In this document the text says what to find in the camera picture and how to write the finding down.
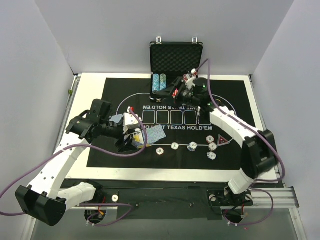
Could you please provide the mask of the dealt cards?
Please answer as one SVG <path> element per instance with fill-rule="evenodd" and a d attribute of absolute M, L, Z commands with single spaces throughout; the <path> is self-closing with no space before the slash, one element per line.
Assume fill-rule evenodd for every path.
<path fill-rule="evenodd" d="M 109 122 L 113 127 L 122 126 L 124 122 L 124 114 L 122 113 L 111 116 Z"/>

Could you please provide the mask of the blue backed playing cards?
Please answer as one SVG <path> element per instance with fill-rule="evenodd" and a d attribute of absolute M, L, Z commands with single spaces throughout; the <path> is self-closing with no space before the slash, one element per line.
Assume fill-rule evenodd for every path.
<path fill-rule="evenodd" d="M 158 142 L 166 138 L 166 133 L 161 125 L 156 125 L 150 127 L 146 130 L 147 133 L 147 144 L 153 145 L 154 143 Z"/>

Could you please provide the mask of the red poker chip stack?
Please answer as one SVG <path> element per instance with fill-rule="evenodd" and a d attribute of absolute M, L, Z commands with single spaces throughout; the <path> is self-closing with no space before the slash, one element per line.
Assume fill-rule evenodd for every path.
<path fill-rule="evenodd" d="M 156 154 L 157 155 L 162 155 L 164 153 L 164 149 L 162 147 L 159 147 L 156 149 Z"/>

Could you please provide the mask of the blue poker chip stack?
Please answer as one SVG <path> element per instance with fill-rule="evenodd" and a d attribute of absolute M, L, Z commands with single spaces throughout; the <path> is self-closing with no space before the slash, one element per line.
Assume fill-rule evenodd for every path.
<path fill-rule="evenodd" d="M 190 142 L 188 145 L 187 145 L 187 149 L 190 151 L 190 152 L 194 152 L 198 147 L 198 144 L 196 142 Z"/>

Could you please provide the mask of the red chips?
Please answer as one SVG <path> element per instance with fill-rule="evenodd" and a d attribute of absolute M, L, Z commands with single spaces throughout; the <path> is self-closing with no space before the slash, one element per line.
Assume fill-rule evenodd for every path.
<path fill-rule="evenodd" d="M 213 143 L 214 141 L 215 141 L 215 138 L 214 138 L 212 135 L 208 135 L 208 136 L 206 137 L 206 142 L 207 142 L 207 143 L 211 144 L 211 143 Z"/>

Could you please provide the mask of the grey poker chip stack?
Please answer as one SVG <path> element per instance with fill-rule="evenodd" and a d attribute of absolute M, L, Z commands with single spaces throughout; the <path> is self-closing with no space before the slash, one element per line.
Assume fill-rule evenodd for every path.
<path fill-rule="evenodd" d="M 179 144 L 178 144 L 177 142 L 173 142 L 173 143 L 171 144 L 171 148 L 172 148 L 173 150 L 178 150 L 178 149 L 179 149 Z"/>

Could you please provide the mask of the grey chips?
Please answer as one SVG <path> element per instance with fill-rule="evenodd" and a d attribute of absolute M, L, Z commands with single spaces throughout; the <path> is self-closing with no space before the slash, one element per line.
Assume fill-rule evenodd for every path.
<path fill-rule="evenodd" d="M 215 151 L 217 149 L 217 145 L 214 143 L 214 142 L 211 142 L 209 145 L 208 145 L 208 149 L 210 151 Z"/>

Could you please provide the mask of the blue chips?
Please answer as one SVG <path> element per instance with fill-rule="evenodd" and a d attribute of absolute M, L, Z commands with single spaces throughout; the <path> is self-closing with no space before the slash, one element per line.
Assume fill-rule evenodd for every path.
<path fill-rule="evenodd" d="M 213 152 L 213 151 L 209 151 L 209 152 L 207 152 L 207 158 L 208 159 L 210 159 L 210 160 L 215 160 L 216 158 L 217 158 L 217 155 L 216 155 L 216 153 L 215 152 Z"/>

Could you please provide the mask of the blue playing card deck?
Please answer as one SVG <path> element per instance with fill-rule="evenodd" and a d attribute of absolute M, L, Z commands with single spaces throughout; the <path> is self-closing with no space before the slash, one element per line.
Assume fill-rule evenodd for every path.
<path fill-rule="evenodd" d="M 145 135 L 142 131 L 136 131 L 128 135 L 128 141 L 135 149 L 142 149 L 145 145 Z"/>

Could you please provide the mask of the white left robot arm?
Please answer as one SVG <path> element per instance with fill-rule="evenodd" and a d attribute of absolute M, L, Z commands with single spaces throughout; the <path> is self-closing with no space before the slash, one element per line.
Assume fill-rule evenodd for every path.
<path fill-rule="evenodd" d="M 166 137 L 161 125 L 146 128 L 131 106 L 117 115 L 110 115 L 111 107 L 108 101 L 94 99 L 89 110 L 70 120 L 59 147 L 42 164 L 40 173 L 27 186 L 17 188 L 15 197 L 23 213 L 53 227 L 73 207 L 86 202 L 99 205 L 102 186 L 92 180 L 61 189 L 83 151 L 91 148 L 130 158 Z"/>

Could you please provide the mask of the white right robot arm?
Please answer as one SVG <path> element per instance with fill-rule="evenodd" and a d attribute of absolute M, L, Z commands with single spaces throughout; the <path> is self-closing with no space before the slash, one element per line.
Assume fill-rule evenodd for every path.
<path fill-rule="evenodd" d="M 210 80 L 198 77 L 185 80 L 177 77 L 170 85 L 169 97 L 175 107 L 196 108 L 199 115 L 227 133 L 241 148 L 239 172 L 228 182 L 223 192 L 224 201 L 236 204 L 264 173 L 279 164 L 275 138 L 271 131 L 261 131 L 236 116 L 224 103 L 215 99 Z"/>

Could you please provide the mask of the green chip row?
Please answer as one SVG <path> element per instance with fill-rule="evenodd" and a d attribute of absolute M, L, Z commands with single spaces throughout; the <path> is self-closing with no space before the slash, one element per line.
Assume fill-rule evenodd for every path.
<path fill-rule="evenodd" d="M 167 87 L 167 76 L 162 73 L 159 76 L 159 90 L 162 91 Z"/>

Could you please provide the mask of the aluminium poker chip case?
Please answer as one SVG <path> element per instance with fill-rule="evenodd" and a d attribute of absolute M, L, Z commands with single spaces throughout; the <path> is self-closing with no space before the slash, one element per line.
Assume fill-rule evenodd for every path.
<path fill-rule="evenodd" d="M 177 77 L 187 74 L 190 70 L 200 66 L 204 44 L 193 37 L 191 41 L 176 42 L 162 41 L 158 36 L 149 43 L 150 56 L 150 95 L 151 102 L 159 103 L 160 98 L 152 94 L 153 74 L 166 75 L 166 87 Z"/>

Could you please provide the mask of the black poker felt mat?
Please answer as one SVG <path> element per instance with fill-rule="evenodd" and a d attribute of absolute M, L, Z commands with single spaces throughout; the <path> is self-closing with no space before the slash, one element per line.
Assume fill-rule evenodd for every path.
<path fill-rule="evenodd" d="M 238 170 L 241 163 L 242 149 L 220 128 L 197 116 L 192 108 L 173 109 L 169 106 L 150 101 L 151 81 L 134 78 L 107 78 L 101 99 L 112 104 L 112 113 L 123 113 L 129 106 L 143 118 L 146 128 L 161 125 L 166 138 L 146 148 L 141 154 L 122 158 L 90 150 L 87 166 L 91 168 L 133 168 L 133 169 L 195 169 L 195 170 Z M 223 136 L 229 144 L 209 150 L 207 136 L 214 137 L 217 145 L 218 135 Z M 197 143 L 197 149 L 187 149 L 190 142 Z M 178 143 L 178 150 L 171 148 Z M 157 148 L 164 153 L 158 155 Z M 207 157 L 207 152 L 216 154 L 215 160 Z"/>

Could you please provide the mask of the aluminium frame rail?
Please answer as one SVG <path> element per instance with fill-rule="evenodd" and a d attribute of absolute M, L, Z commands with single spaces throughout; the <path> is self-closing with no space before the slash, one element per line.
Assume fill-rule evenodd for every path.
<path fill-rule="evenodd" d="M 189 187 L 189 188 L 119 188 L 109 189 L 98 187 L 94 195 L 67 196 L 75 187 L 63 189 L 56 200 L 65 199 L 68 207 L 83 204 L 131 204 L 143 203 L 175 203 L 178 201 L 189 204 L 203 203 L 213 207 L 260 206 L 267 208 L 299 208 L 299 202 L 293 188 L 267 188 L 247 190 L 234 194 L 227 188 Z"/>

